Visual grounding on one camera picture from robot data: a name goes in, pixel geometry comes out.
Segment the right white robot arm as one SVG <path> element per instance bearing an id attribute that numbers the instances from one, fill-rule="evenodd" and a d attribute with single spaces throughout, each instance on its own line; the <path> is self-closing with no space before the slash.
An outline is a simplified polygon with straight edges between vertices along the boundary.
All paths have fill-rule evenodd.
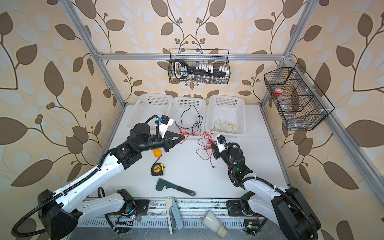
<path id="1" fill-rule="evenodd" d="M 295 187 L 277 187 L 258 176 L 246 166 L 240 145 L 224 140 L 212 143 L 215 159 L 222 159 L 228 167 L 228 177 L 234 187 L 247 191 L 241 197 L 242 213 L 260 214 L 278 225 L 288 240 L 317 240 L 321 222 Z"/>

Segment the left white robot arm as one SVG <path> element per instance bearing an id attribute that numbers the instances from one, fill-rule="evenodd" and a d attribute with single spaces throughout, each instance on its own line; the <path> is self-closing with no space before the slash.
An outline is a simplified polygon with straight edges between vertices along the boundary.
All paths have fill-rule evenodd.
<path id="1" fill-rule="evenodd" d="M 173 119 L 165 115 L 153 115 L 151 118 L 155 120 L 155 134 L 151 134 L 148 122 L 136 124 L 130 130 L 127 140 L 106 151 L 98 165 L 87 173 L 54 192 L 45 190 L 39 194 L 38 206 L 15 223 L 12 235 L 16 238 L 26 238 L 48 233 L 50 239 L 61 240 L 81 222 L 121 210 L 128 200 L 128 193 L 125 191 L 90 201 L 83 208 L 81 205 L 86 197 L 106 181 L 141 159 L 143 152 L 160 148 L 168 152 L 184 140 L 183 135 L 168 131 L 168 127 L 174 122 Z M 20 226 L 34 213 L 39 214 L 44 228 L 29 233 L 20 232 Z"/>

